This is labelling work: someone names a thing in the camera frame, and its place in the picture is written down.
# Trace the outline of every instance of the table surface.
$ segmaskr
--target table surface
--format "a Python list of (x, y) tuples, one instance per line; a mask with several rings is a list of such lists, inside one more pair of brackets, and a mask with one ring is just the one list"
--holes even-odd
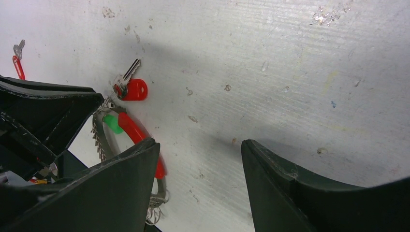
[[(17, 77), (13, 45), (25, 39), (26, 79), (107, 96), (114, 77), (141, 58), (134, 78), (148, 84), (148, 98), (121, 105), (161, 143), (170, 201), (158, 227), (248, 232), (245, 139), (349, 184), (409, 175), (409, 6), (0, 0), (0, 74)], [(320, 25), (326, 13), (335, 20)], [(90, 128), (70, 147), (88, 166), (99, 162)]]

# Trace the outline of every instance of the silver key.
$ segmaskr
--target silver key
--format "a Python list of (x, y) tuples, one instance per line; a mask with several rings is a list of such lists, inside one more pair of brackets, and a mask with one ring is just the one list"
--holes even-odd
[(13, 46), (14, 54), (18, 57), (19, 60), (23, 58), (22, 52), (24, 45), (26, 45), (26, 41), (21, 40), (19, 45), (14, 44)]
[(140, 65), (141, 65), (141, 60), (137, 58), (123, 76), (119, 75), (115, 78), (113, 89), (119, 99), (123, 99), (125, 95), (128, 93), (127, 84), (131, 80), (131, 77), (134, 74), (135, 70), (137, 70), (137, 68)]

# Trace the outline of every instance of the scratched white surface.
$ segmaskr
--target scratched white surface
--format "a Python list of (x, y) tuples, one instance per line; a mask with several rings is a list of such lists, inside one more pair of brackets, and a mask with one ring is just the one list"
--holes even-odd
[[(12, 48), (25, 39), (27, 79), (108, 94), (142, 58), (148, 99), (123, 105), (161, 143), (171, 199), (158, 227), (252, 231), (244, 139), (349, 184), (410, 174), (410, 3), (349, 1), (329, 27), (312, 21), (339, 3), (1, 0), (0, 73), (16, 77)], [(89, 130), (71, 151), (93, 165)]]

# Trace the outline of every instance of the black object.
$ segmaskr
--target black object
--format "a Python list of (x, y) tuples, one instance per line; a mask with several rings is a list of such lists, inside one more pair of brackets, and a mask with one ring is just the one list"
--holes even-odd
[(159, 153), (149, 138), (52, 185), (0, 185), (0, 230), (142, 232)]
[(0, 165), (30, 180), (67, 152), (102, 102), (91, 88), (0, 76)]
[(344, 184), (283, 159), (255, 140), (242, 161), (256, 232), (410, 231), (410, 178)]

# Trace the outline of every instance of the red handle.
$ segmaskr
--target red handle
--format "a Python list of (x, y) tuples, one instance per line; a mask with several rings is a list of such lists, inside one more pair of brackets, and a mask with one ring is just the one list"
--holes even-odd
[(127, 90), (127, 94), (121, 99), (123, 101), (142, 101), (148, 95), (148, 87), (141, 79), (130, 80), (127, 84)]
[[(118, 114), (118, 125), (127, 133), (131, 140), (137, 144), (146, 138), (145, 133), (137, 126), (137, 124), (126, 113)], [(158, 158), (155, 178), (162, 179), (166, 175), (163, 160)]]
[(20, 60), (17, 56), (13, 56), (13, 64), (17, 71), (18, 78), (20, 78), (20, 80), (25, 80), (26, 76), (24, 75), (23, 67), (21, 67)]

